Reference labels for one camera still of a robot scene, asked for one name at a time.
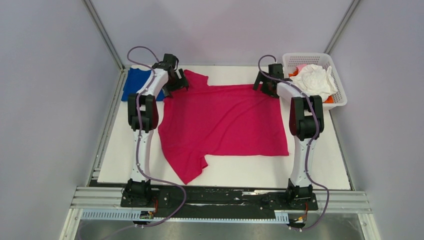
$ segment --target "white table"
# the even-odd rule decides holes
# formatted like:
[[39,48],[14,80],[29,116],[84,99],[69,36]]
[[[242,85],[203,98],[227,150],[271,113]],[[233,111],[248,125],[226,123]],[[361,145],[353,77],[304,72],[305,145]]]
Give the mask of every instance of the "white table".
[[[181,68],[209,76],[208,84],[215,86],[253,84],[258,74],[258,68],[252,66],[181,66]],[[158,102],[157,108],[159,124],[161,124],[164,116],[163,102]],[[295,152],[294,138],[289,130],[289,114],[290,104],[281,100],[281,115],[287,135],[289,156],[206,155],[208,167],[203,169],[203,173],[188,185],[286,188],[292,172]],[[133,138],[132,129],[128,125],[127,103],[121,102],[101,165],[97,180],[99,183],[126,183],[128,181],[135,159]],[[150,173],[154,178],[183,184],[162,153],[157,130],[155,130],[151,142]],[[324,111],[324,131],[316,143],[311,176],[316,182],[329,189],[350,189],[329,111]]]

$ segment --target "plastic basket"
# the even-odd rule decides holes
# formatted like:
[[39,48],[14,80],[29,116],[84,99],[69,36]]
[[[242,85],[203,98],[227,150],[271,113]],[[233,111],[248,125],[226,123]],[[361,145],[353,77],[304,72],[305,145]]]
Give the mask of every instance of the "plastic basket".
[[337,92],[332,96],[334,103],[323,103],[324,110],[330,110],[337,106],[344,106],[348,102],[345,90],[343,89],[342,82],[340,81],[339,74],[337,74],[336,66],[330,55],[325,53],[314,52],[293,52],[286,53],[282,56],[282,65],[284,66],[284,77],[288,78],[289,73],[296,70],[296,66],[301,64],[315,64],[322,66],[325,70],[331,66],[331,76],[334,78]]

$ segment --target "white wall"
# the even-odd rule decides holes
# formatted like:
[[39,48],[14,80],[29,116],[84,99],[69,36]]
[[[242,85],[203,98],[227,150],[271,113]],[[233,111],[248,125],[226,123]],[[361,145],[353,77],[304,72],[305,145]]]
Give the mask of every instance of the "white wall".
[[424,1],[364,0],[331,54],[348,169],[384,240],[424,238]]
[[58,239],[117,76],[80,0],[1,1],[1,240]]
[[[181,64],[255,66],[265,54],[322,52],[352,0],[92,0],[120,58],[143,45]],[[132,58],[153,63],[146,51]]]

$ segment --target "pink t-shirt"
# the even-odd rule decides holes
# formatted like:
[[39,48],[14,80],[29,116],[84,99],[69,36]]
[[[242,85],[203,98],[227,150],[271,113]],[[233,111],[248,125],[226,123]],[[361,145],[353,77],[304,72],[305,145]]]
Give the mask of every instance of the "pink t-shirt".
[[163,100],[158,128],[163,154],[184,184],[208,166],[206,154],[289,155],[278,98],[252,84],[209,86],[207,76],[184,73],[189,89]]

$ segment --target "robotic arm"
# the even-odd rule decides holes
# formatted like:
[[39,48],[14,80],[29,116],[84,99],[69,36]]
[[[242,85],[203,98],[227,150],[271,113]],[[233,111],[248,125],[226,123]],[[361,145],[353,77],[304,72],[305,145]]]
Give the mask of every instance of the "robotic arm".
[[176,73],[178,62],[179,60],[176,56],[166,53],[163,61],[157,62],[152,66],[151,75],[143,87],[137,93],[128,96],[128,124],[133,130],[135,149],[138,147],[138,151],[135,154],[138,154],[139,162],[135,160],[136,156],[134,156],[131,176],[122,194],[129,202],[136,199],[140,206],[146,205],[150,201],[150,180],[139,172],[139,168],[147,176],[150,176],[150,147],[154,130],[159,123],[156,97],[161,90],[168,97],[172,96],[172,91],[189,88],[189,83],[183,70],[179,69],[180,76]]
[[[289,78],[283,79],[283,66],[278,63],[268,65],[268,72],[265,75],[275,79],[282,79],[291,82]],[[308,204],[312,209],[315,207],[316,197],[313,193],[312,183],[306,173],[312,167],[312,158],[318,136],[312,139],[317,131],[313,116],[305,115],[305,111],[311,112],[306,97],[285,82],[278,82],[266,77],[259,71],[254,90],[257,90],[262,82],[261,91],[274,98],[283,98],[290,103],[289,128],[294,136],[294,164],[286,192],[280,195],[280,204],[288,205],[290,208],[304,208]],[[324,130],[323,102],[320,96],[309,97],[312,108],[318,120],[319,133]]]

